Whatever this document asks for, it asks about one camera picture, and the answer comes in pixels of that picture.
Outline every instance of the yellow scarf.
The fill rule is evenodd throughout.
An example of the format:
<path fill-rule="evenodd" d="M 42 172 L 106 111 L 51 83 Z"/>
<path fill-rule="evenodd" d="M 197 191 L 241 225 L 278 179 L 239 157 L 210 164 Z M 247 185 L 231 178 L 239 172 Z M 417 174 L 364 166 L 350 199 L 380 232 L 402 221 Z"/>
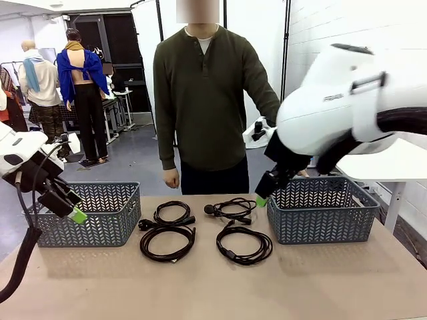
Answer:
<path fill-rule="evenodd" d="M 83 46 L 78 41 L 68 41 L 67 45 L 65 46 L 66 50 L 83 50 Z"/>

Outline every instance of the mannequin head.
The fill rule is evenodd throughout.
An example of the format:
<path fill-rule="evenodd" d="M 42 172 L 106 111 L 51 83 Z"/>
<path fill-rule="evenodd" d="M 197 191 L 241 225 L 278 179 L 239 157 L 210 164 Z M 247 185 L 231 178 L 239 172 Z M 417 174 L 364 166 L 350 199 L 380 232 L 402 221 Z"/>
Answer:
<path fill-rule="evenodd" d="M 21 48 L 24 52 L 30 49 L 35 49 L 35 42 L 33 40 L 24 40 L 22 41 Z"/>
<path fill-rule="evenodd" d="M 67 36 L 68 41 L 81 41 L 81 35 L 77 29 L 68 28 L 65 32 L 65 35 Z"/>
<path fill-rule="evenodd" d="M 178 23 L 220 22 L 220 0 L 176 0 L 176 8 Z"/>

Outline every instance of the light blue scarf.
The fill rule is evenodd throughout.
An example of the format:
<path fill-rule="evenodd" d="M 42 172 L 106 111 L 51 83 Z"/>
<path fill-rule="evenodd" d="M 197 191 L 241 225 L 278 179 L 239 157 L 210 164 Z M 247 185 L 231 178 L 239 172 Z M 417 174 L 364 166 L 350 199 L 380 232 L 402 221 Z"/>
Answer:
<path fill-rule="evenodd" d="M 34 92 L 40 92 L 39 80 L 35 73 L 34 63 L 43 62 L 44 59 L 36 49 L 31 49 L 25 52 L 26 58 L 23 61 L 25 74 L 27 76 L 28 88 Z"/>

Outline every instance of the blue sweater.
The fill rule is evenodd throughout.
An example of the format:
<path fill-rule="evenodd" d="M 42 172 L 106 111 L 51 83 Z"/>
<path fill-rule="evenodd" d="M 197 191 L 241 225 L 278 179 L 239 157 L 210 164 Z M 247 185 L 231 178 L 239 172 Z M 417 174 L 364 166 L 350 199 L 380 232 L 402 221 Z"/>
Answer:
<path fill-rule="evenodd" d="M 85 63 L 83 68 L 74 67 L 70 64 L 66 49 L 58 54 L 57 64 L 59 86 L 61 87 L 62 99 L 65 105 L 67 105 L 67 101 L 70 103 L 74 101 L 75 90 L 71 70 L 80 70 L 83 72 L 84 80 L 92 79 L 106 95 L 109 95 L 107 78 L 105 78 L 105 75 L 102 73 L 101 59 L 93 52 L 85 50 Z"/>

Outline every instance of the blue garment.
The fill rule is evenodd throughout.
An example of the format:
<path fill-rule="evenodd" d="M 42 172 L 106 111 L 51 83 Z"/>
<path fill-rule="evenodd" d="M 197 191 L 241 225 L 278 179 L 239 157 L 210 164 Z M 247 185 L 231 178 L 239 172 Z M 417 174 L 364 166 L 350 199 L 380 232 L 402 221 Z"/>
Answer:
<path fill-rule="evenodd" d="M 39 80 L 37 78 L 33 62 L 43 62 L 43 59 L 36 57 L 24 59 L 22 64 L 25 68 L 25 77 L 27 78 L 28 88 L 34 90 L 34 92 L 40 92 Z"/>
<path fill-rule="evenodd" d="M 101 59 L 90 52 L 85 50 L 85 63 L 83 68 L 74 67 L 70 64 L 67 50 L 62 50 L 57 56 L 58 74 L 59 74 L 59 86 L 61 87 L 61 94 L 64 104 L 67 105 L 67 101 L 70 103 L 74 101 L 75 90 L 73 84 L 73 77 L 71 76 L 71 70 L 80 70 L 83 72 L 83 79 L 90 80 L 97 84 L 99 88 L 106 95 L 109 95 L 107 87 L 107 79 L 102 73 Z"/>

